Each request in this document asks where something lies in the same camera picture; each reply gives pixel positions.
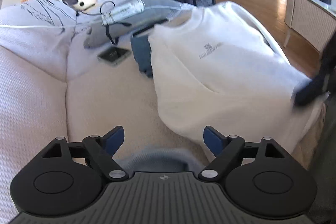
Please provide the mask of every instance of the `cabinet leg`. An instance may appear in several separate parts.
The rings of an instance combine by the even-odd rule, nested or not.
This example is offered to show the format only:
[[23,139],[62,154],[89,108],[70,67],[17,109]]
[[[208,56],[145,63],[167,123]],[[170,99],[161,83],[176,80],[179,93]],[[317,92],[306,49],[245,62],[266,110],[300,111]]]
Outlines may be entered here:
[[284,48],[287,46],[290,37],[291,37],[291,30],[288,29],[288,31],[287,31],[287,35],[286,35],[286,39],[285,39],[285,42],[284,42],[284,44],[283,44],[283,47],[284,47]]

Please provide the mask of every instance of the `silver screw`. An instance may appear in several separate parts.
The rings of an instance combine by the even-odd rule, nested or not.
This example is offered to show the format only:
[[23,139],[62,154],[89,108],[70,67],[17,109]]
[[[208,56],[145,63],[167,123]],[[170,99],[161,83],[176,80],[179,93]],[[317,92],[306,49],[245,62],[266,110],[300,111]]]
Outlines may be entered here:
[[109,176],[113,179],[121,179],[126,175],[122,170],[113,170],[109,173]]
[[215,178],[218,176],[217,171],[212,170],[212,169],[208,169],[208,170],[203,170],[201,175],[205,178]]

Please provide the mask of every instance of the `tv stand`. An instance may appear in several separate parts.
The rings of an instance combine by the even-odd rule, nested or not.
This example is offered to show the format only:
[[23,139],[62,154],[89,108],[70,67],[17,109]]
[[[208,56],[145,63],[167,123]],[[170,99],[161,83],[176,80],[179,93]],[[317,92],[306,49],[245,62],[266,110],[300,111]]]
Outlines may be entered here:
[[295,31],[322,52],[336,29],[336,0],[331,5],[320,0],[287,0],[285,23],[290,29],[284,47]]

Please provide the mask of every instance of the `phone screen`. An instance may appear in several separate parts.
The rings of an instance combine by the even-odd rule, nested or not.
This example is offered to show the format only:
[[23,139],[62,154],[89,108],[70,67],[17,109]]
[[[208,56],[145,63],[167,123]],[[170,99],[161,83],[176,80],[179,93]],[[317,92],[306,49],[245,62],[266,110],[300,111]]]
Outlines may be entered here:
[[125,48],[111,47],[99,54],[98,58],[107,61],[112,65],[116,65],[124,60],[130,53],[131,51]]

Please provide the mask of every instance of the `gray cushion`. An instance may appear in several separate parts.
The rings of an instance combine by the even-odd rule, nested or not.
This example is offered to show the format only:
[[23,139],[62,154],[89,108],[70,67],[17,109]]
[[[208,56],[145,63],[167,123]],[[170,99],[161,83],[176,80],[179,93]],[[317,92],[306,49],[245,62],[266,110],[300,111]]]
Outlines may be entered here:
[[[130,1],[132,0],[125,0],[124,2],[120,3],[120,5],[123,5]],[[160,6],[180,8],[180,5],[181,5],[180,2],[177,2],[174,0],[142,0],[142,1],[145,4],[145,7],[160,5]],[[127,23],[132,24],[131,26],[124,26],[121,24],[110,25],[110,35],[112,38],[117,38],[131,31],[141,29],[143,26],[149,25],[150,23],[154,23],[156,21],[159,21],[165,18],[173,17],[178,12],[179,12],[178,10],[167,9],[167,8],[155,8],[155,9],[145,10],[144,12],[140,14],[134,15],[122,21],[122,22],[127,22]],[[95,30],[91,32],[91,37],[85,40],[84,42],[85,48],[98,47],[109,40],[107,37],[106,37],[106,40],[103,40],[103,41],[101,39],[96,40],[94,36],[94,34],[97,32],[105,33],[106,31],[105,26],[101,26],[100,24],[95,24],[94,26],[92,26],[92,28],[94,28]]]

